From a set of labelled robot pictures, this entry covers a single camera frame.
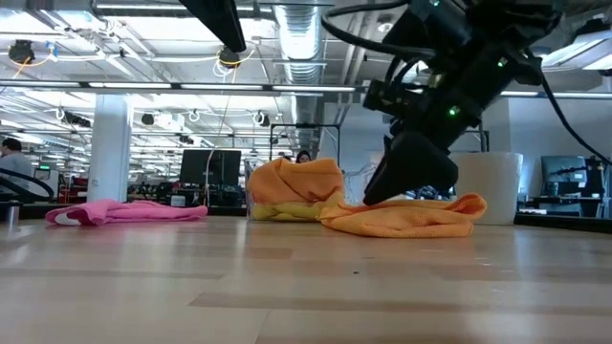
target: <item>white container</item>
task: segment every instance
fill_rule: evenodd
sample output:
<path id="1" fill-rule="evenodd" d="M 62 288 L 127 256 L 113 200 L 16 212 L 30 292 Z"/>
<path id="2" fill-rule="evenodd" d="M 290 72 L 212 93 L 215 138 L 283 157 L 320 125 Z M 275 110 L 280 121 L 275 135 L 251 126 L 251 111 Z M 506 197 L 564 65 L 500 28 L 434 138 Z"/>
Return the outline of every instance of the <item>white container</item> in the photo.
<path id="1" fill-rule="evenodd" d="M 170 198 L 171 206 L 185 206 L 185 196 L 183 195 L 173 195 Z"/>
<path id="2" fill-rule="evenodd" d="M 516 198 L 523 156 L 518 153 L 459 153 L 450 159 L 459 167 L 457 195 L 477 193 L 487 201 L 487 212 L 479 225 L 514 224 Z"/>

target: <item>orange cloth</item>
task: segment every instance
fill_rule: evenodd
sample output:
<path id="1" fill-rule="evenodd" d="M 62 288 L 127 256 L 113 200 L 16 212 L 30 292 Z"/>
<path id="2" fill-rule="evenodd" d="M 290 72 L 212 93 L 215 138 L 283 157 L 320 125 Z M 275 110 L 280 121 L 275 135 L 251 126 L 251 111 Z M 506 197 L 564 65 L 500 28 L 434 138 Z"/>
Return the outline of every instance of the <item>orange cloth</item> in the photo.
<path id="1" fill-rule="evenodd" d="M 247 188 L 258 204 L 315 203 L 343 193 L 344 179 L 333 159 L 292 163 L 280 158 L 255 169 Z"/>
<path id="2" fill-rule="evenodd" d="M 466 237 L 473 221 L 487 210 L 482 197 L 470 194 L 456 202 L 389 201 L 373 206 L 350 206 L 344 202 L 326 206 L 319 220 L 347 233 L 382 238 Z"/>
<path id="3" fill-rule="evenodd" d="M 343 178 L 336 162 L 301 164 L 271 161 L 253 171 L 247 185 L 256 202 L 255 219 L 321 221 L 347 233 L 382 238 L 465 237 L 487 203 L 478 195 L 456 202 L 389 201 L 350 206 L 343 200 Z"/>

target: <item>pillar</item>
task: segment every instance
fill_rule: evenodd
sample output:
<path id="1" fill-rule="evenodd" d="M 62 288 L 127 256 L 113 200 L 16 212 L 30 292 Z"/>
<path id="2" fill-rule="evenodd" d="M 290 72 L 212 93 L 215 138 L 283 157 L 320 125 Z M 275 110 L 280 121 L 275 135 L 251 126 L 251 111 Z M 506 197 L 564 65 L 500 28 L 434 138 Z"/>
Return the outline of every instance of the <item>pillar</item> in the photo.
<path id="1" fill-rule="evenodd" d="M 96 96 L 87 202 L 125 202 L 133 117 L 129 96 Z"/>
<path id="2" fill-rule="evenodd" d="M 612 92 L 612 76 L 603 76 L 603 88 L 605 92 Z"/>

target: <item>wall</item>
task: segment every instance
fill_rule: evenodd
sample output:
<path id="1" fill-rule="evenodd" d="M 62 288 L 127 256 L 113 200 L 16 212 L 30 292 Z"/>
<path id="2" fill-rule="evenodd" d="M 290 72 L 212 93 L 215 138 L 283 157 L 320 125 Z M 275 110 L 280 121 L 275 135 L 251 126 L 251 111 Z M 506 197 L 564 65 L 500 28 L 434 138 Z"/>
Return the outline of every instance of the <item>wall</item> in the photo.
<path id="1" fill-rule="evenodd" d="M 336 104 L 326 104 L 326 122 L 331 123 L 336 114 Z M 379 112 L 361 108 L 354 104 L 349 110 L 341 128 L 340 136 L 340 168 L 345 172 L 357 172 L 370 162 L 377 161 L 383 153 L 383 136 L 388 130 L 388 124 L 383 123 Z M 336 130 L 329 132 L 336 136 Z M 328 133 L 323 133 L 319 147 L 320 158 L 336 158 L 337 144 Z M 351 178 L 345 184 L 346 196 L 350 202 L 358 203 L 363 196 L 365 181 L 362 178 Z"/>
<path id="2" fill-rule="evenodd" d="M 612 104 L 606 100 L 560 100 L 572 127 L 595 149 L 612 155 Z M 530 196 L 540 193 L 540 157 L 592 156 L 561 125 L 548 99 L 513 98 L 511 147 L 524 156 L 520 187 Z"/>

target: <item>wooden table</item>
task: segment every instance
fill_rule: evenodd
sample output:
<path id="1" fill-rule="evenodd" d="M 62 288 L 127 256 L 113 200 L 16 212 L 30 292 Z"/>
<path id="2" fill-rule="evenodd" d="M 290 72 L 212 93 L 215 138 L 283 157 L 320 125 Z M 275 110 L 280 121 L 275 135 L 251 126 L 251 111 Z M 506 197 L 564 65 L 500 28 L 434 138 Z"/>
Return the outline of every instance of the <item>wooden table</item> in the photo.
<path id="1" fill-rule="evenodd" d="M 317 224 L 0 229 L 6 344 L 612 343 L 612 236 Z"/>

